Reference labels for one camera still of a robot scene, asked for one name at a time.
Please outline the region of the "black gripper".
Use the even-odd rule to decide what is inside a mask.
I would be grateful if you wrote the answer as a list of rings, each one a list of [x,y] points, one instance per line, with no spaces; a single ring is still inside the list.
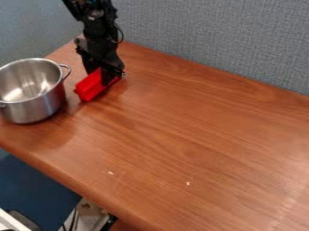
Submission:
[[[85,72],[91,74],[101,69],[101,85],[107,86],[115,78],[121,77],[124,69],[124,63],[117,56],[117,45],[121,43],[117,33],[96,39],[76,38],[73,42]]]

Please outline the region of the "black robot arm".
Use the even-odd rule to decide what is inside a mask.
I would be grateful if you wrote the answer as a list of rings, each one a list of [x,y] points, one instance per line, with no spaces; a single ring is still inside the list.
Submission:
[[[117,9],[111,0],[61,0],[72,17],[83,24],[83,37],[73,40],[85,72],[100,70],[105,87],[121,77],[124,62],[117,56],[117,45],[124,35],[117,26]]]

